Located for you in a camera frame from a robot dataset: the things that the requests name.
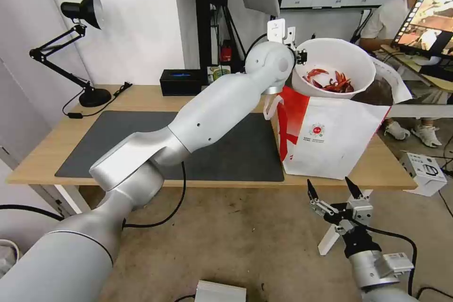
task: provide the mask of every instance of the screen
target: screen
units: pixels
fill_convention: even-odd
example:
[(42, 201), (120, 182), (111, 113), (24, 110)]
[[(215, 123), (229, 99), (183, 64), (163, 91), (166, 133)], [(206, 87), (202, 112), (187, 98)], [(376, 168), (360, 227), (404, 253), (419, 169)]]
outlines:
[(453, 59), (453, 0), (417, 0), (392, 45)]

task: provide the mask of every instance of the black desk lamp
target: black desk lamp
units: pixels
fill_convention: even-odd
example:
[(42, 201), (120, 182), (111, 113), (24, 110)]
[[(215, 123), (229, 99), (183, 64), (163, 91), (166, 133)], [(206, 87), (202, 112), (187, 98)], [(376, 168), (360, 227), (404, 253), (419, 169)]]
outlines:
[[(57, 65), (51, 63), (47, 60), (47, 57), (53, 53), (65, 48), (69, 44), (73, 43), (76, 40), (79, 40), (85, 36), (86, 26), (82, 24), (81, 20), (85, 20), (91, 26), (101, 29), (102, 23), (104, 21), (102, 16), (102, 4), (100, 0), (82, 0), (80, 3), (76, 2), (63, 2), (61, 4), (61, 12), (64, 16), (72, 19), (72, 22), (76, 25), (72, 27), (69, 31), (59, 35), (55, 39), (49, 41), (41, 47), (33, 49), (30, 51), (30, 57), (34, 60), (39, 61), (41, 64), (44, 64), (48, 68), (51, 68), (55, 72), (60, 73), (65, 78), (76, 83), (84, 89), (84, 92), (79, 97), (80, 105), (84, 107), (96, 107), (107, 103), (112, 95), (109, 91), (105, 89), (97, 89), (90, 85), (90, 82), (84, 79), (77, 77), (74, 74), (71, 74)], [(61, 38), (76, 32), (77, 37), (72, 38), (71, 40), (61, 44), (53, 45), (54, 42), (60, 40)]]

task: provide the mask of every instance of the white shirt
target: white shirt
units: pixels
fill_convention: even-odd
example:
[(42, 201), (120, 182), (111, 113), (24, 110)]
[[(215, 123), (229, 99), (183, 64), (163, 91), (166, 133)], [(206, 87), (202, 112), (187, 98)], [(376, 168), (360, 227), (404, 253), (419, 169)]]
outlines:
[(392, 0), (374, 13), (363, 28), (360, 37), (365, 39), (393, 39), (410, 12), (407, 0)]

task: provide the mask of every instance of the sneaker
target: sneaker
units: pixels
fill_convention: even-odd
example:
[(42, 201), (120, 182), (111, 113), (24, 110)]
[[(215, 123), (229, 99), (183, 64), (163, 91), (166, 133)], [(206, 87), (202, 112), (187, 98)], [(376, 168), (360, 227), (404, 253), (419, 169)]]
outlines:
[(411, 130), (414, 136), (420, 138), (420, 140), (429, 147), (442, 146), (442, 143), (437, 139), (436, 128), (429, 125), (418, 125)]
[(386, 126), (384, 135), (389, 133), (393, 138), (397, 140), (404, 140), (411, 135), (409, 130), (406, 130), (404, 127), (401, 127), (400, 123), (397, 121), (391, 122)]

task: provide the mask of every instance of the concrete floor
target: concrete floor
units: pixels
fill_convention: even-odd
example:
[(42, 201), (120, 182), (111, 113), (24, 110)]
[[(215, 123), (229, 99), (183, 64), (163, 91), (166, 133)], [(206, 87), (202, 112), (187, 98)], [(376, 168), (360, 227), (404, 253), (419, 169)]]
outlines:
[[(410, 126), (413, 120), (402, 120)], [(443, 119), (439, 136), (446, 142), (453, 120)], [(415, 137), (389, 148), (440, 155)], [(453, 157), (453, 145), (449, 147)], [(453, 207), (453, 181), (442, 190)], [(152, 223), (166, 217), (181, 190), (164, 189), (129, 222)], [(323, 191), (328, 202), (345, 201), (348, 192)], [(433, 285), (453, 294), (453, 218), (438, 194), (374, 193), (372, 225), (412, 238), (419, 249), (414, 288)], [(337, 242), (326, 257), (317, 244), (329, 225), (309, 208), (305, 191), (295, 189), (188, 189), (179, 212), (153, 229), (127, 229), (122, 248), (100, 301), (172, 302), (194, 294), (199, 279), (247, 288), (248, 301), (360, 301), (350, 264)], [(373, 235), (384, 252), (406, 252), (402, 240)], [(406, 281), (400, 284), (406, 289)], [(447, 298), (425, 292), (423, 301)]]

